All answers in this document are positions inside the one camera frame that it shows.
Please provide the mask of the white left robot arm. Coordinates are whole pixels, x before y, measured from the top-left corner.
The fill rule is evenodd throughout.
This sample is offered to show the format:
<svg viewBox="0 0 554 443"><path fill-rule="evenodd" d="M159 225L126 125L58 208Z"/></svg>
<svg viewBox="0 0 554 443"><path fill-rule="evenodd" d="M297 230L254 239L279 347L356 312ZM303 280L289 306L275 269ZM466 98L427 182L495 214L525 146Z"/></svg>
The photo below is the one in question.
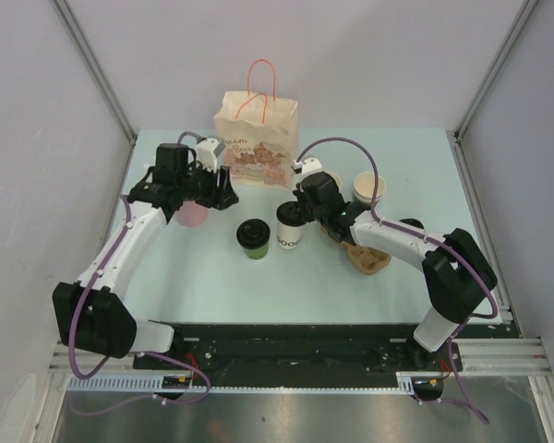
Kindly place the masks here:
<svg viewBox="0 0 554 443"><path fill-rule="evenodd" d="M112 237L72 283L60 282L52 298L60 338L68 352L121 358L153 352L163 367L180 366L186 347L173 327L137 320L124 303L126 290L153 240L186 202L214 210L237 203L228 167L218 160L223 140L203 138L195 147L158 146L155 161L121 198L123 215Z"/></svg>

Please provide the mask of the black cup lid stack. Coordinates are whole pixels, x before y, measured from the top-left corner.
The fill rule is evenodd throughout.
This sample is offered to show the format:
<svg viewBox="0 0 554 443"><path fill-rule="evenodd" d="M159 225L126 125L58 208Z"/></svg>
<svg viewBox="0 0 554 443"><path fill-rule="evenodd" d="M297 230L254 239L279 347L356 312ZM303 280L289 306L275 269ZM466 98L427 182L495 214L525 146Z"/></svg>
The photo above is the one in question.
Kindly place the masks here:
<svg viewBox="0 0 554 443"><path fill-rule="evenodd" d="M400 222L402 222L404 224L407 224L407 225L410 225L412 227L416 227L417 229L423 229L424 228L423 223L418 219L406 218L406 219L400 219Z"/></svg>

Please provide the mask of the brown pulp cup carrier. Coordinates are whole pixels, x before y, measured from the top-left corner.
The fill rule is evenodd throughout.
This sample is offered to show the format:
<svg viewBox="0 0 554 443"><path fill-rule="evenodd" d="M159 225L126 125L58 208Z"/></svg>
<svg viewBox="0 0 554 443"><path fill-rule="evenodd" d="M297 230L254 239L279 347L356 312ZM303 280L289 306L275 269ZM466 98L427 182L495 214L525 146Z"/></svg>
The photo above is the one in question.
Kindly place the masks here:
<svg viewBox="0 0 554 443"><path fill-rule="evenodd" d="M335 243L339 246L351 265L365 275L374 275L391 263L391 255L371 247Z"/></svg>

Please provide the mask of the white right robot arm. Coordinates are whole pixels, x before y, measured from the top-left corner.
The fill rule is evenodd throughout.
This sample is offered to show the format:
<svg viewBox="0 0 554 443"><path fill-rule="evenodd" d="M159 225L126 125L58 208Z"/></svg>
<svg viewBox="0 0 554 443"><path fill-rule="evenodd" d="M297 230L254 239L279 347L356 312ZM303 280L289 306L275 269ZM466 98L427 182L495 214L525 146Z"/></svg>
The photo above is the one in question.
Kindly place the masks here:
<svg viewBox="0 0 554 443"><path fill-rule="evenodd" d="M296 167L294 195L302 219L318 222L333 241L377 249L423 272L431 308L407 347L414 368L436 364L440 347L491 297L497 277L467 231L438 235L400 221L378 221L371 211L345 201L321 170Z"/></svg>

